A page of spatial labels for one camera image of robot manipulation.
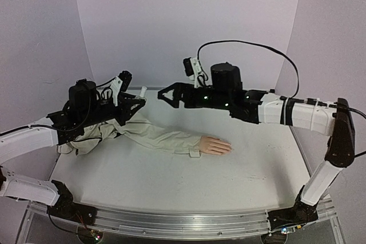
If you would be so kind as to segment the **clear nail polish bottle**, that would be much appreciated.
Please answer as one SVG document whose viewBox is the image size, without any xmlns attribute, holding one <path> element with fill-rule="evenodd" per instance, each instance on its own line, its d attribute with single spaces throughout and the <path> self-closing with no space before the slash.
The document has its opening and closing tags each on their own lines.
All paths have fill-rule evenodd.
<svg viewBox="0 0 366 244">
<path fill-rule="evenodd" d="M 140 97 L 139 95 L 135 97 L 135 99 L 138 99 L 140 101 L 146 101 L 145 97 Z"/>
</svg>

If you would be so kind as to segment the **white nail polish cap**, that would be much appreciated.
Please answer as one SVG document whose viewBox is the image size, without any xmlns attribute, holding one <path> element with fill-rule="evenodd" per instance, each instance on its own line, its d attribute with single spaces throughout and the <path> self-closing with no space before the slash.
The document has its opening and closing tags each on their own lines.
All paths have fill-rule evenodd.
<svg viewBox="0 0 366 244">
<path fill-rule="evenodd" d="M 143 97 L 145 96 L 147 89 L 148 89 L 148 88 L 147 88 L 146 86 L 142 86 L 142 87 L 141 87 L 140 94 L 139 94 L 139 96 L 140 96 L 141 98 L 143 98 Z"/>
</svg>

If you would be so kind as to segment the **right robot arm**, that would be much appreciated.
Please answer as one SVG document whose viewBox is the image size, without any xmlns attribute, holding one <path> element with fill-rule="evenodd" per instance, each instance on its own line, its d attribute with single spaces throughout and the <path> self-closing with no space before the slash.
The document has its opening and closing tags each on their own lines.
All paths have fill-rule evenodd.
<svg viewBox="0 0 366 244">
<path fill-rule="evenodd" d="M 348 102 L 298 99 L 280 96 L 273 90 L 245 90 L 237 66 L 218 63 L 210 68 L 212 84 L 205 86 L 203 71 L 195 61 L 184 60 L 186 75 L 193 84 L 176 82 L 158 92 L 157 98 L 177 109 L 227 110 L 230 117 L 253 124 L 276 124 L 316 132 L 329 138 L 324 159 L 300 189 L 292 207 L 268 212 L 270 231 L 318 219 L 317 205 L 338 174 L 355 160 L 355 128 Z"/>
</svg>

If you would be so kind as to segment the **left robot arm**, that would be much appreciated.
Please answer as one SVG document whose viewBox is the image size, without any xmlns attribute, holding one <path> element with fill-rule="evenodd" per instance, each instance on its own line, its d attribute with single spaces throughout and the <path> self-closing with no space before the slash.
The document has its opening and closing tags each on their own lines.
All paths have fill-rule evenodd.
<svg viewBox="0 0 366 244">
<path fill-rule="evenodd" d="M 146 104 L 146 87 L 139 95 L 128 94 L 130 75 L 124 71 L 103 85 L 80 79 L 69 88 L 69 99 L 61 111 L 56 111 L 28 125 L 1 133 L 1 163 L 47 147 L 99 144 L 102 136 L 87 137 L 94 130 L 113 120 L 125 126 Z M 84 225 L 93 224 L 96 208 L 74 202 L 63 182 L 42 181 L 1 167 L 1 196 L 38 202 L 47 206 L 50 216 Z"/>
</svg>

